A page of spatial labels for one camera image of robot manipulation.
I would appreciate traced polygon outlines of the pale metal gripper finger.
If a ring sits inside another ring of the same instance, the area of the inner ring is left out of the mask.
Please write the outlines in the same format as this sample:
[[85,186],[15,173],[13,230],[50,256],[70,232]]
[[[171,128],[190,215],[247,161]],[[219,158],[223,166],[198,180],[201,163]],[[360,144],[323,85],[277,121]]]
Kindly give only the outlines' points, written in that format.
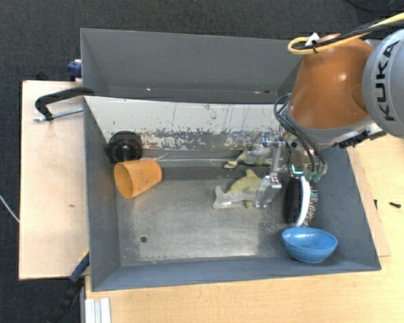
[[271,155],[271,148],[263,145],[256,145],[251,147],[245,156],[247,164],[264,164],[267,162]]
[[216,186],[212,207],[225,209],[244,205],[246,208],[263,208],[281,188],[279,181],[271,181],[269,177],[245,176],[233,183],[227,192]]

